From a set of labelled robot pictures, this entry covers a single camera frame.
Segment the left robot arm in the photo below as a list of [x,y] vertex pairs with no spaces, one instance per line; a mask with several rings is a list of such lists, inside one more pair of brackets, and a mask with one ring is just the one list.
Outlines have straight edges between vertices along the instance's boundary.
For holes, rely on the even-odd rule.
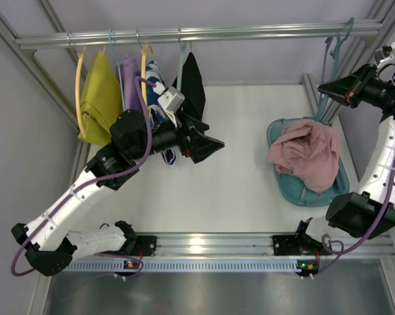
[[13,226],[11,233],[20,248],[11,263],[12,274],[20,275],[16,263],[21,255],[32,271],[44,276],[54,276],[72,261],[91,255],[130,255],[137,235],[123,220],[89,232],[72,228],[135,176],[148,156],[177,147],[182,155],[200,163],[224,148],[223,141],[205,135],[208,128],[181,115],[178,127],[168,122],[152,129],[150,118],[141,111],[120,114],[110,127],[110,142],[97,151],[68,190],[35,220]]

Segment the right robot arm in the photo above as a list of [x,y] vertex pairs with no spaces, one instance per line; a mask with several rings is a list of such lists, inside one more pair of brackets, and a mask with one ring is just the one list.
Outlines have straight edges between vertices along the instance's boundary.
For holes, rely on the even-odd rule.
[[395,80],[380,79],[376,65],[321,84],[319,92],[349,108],[365,102],[381,109],[375,149],[355,192],[336,196],[324,217],[299,223],[299,251],[345,255],[395,227]]

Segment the blue-grey plastic hanger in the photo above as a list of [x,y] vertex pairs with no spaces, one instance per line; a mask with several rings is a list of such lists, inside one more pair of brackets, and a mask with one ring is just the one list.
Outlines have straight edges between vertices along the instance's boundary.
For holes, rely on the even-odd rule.
[[[333,60],[329,80],[334,81],[337,76],[341,47],[342,47],[343,43],[348,39],[349,35],[352,33],[352,30],[354,27],[354,17],[351,17],[348,20],[348,22],[345,24],[345,26],[346,26],[346,32],[344,33],[343,38],[339,35],[336,35],[335,37],[333,37],[333,36],[328,37],[325,40],[325,52],[323,55],[322,75],[321,75],[321,82],[320,82],[321,85],[325,83],[325,71],[326,71],[328,56],[330,56],[331,59]],[[321,121],[321,118],[325,112],[328,100],[329,100],[329,97],[326,94],[324,94],[323,92],[320,92],[320,99],[319,99],[320,105],[318,107],[316,115],[314,116],[314,119],[316,121]]]

